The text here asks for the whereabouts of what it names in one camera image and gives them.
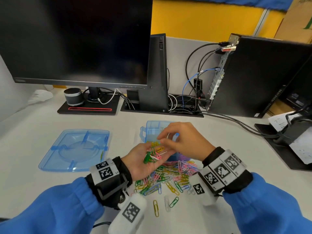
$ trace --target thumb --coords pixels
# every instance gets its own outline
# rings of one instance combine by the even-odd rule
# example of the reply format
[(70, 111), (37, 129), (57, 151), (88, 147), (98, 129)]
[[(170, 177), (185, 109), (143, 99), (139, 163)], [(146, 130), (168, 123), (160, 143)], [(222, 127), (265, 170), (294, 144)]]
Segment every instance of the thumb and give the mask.
[(161, 139), (160, 143), (165, 146), (165, 147), (169, 147), (170, 149), (174, 149), (175, 151), (178, 151), (178, 147), (179, 147), (179, 143), (174, 142), (170, 139)]

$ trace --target blue plastic container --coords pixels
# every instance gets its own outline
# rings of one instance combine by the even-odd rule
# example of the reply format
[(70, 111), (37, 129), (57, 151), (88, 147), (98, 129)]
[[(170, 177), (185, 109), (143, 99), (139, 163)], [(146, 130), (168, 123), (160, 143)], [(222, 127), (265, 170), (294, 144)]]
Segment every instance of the blue plastic container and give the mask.
[(88, 171), (105, 160), (109, 137), (108, 130), (64, 130), (38, 167), (50, 172)]
[[(163, 129), (165, 129), (171, 122), (174, 121), (147, 121), (146, 127), (142, 126), (140, 131), (140, 138), (142, 142), (160, 142), (157, 140), (158, 135), (162, 132)], [(173, 141), (177, 139), (179, 136), (178, 133), (176, 133), (173, 137)], [(189, 157), (185, 157), (181, 153), (175, 153), (174, 155), (170, 156), (168, 161), (189, 161)]]

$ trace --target desk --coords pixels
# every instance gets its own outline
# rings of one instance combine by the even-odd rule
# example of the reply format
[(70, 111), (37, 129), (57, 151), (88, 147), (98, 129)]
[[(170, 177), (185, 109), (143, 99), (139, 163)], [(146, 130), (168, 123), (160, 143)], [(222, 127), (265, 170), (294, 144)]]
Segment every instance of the desk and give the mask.
[[(312, 220), (312, 173), (293, 171), (279, 159), (263, 138), (246, 132), (239, 125), (218, 118), (191, 118), (158, 114), (120, 112), (115, 116), (61, 115), (58, 108), (65, 99), (61, 89), (54, 89), (54, 98), (32, 105), (0, 123), (0, 216), (12, 218), (27, 208), (45, 189), (72, 182), (86, 176), (81, 173), (51, 173), (38, 164), (65, 129), (103, 129), (111, 132), (108, 158), (124, 156), (134, 146), (140, 127), (147, 120), (190, 121), (213, 145), (231, 149), (267, 182), (292, 194), (302, 213)], [(265, 119), (239, 118), (248, 125), (266, 123)], [(166, 186), (163, 194), (147, 196), (148, 208), (138, 234), (208, 233), (239, 234), (231, 207), (219, 198), (213, 207), (203, 207), (192, 195), (180, 194), (170, 213), (165, 211), (163, 195), (173, 195)], [(154, 216), (153, 200), (158, 201), (159, 217)], [(116, 211), (107, 209), (99, 221), (109, 221)], [(105, 233), (107, 227), (92, 233)]]

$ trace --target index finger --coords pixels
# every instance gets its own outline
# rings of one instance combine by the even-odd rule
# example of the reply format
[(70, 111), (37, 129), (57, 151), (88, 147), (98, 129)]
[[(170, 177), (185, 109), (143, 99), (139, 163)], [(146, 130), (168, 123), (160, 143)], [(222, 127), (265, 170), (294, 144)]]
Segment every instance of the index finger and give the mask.
[(181, 123), (180, 122), (171, 122), (168, 127), (166, 127), (157, 137), (158, 140), (167, 138), (170, 133), (180, 133)]

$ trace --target blue sleeve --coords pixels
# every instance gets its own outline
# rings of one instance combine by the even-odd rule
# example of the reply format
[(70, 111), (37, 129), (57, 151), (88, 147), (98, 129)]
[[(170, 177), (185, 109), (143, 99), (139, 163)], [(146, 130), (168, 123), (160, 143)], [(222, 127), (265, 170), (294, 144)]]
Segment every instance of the blue sleeve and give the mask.
[(223, 192), (242, 234), (312, 233), (312, 222), (302, 216), (297, 200), (268, 184), (258, 174), (241, 192)]
[(21, 214), (0, 223), (0, 233), (87, 234), (103, 213), (104, 207), (80, 177), (45, 190)]

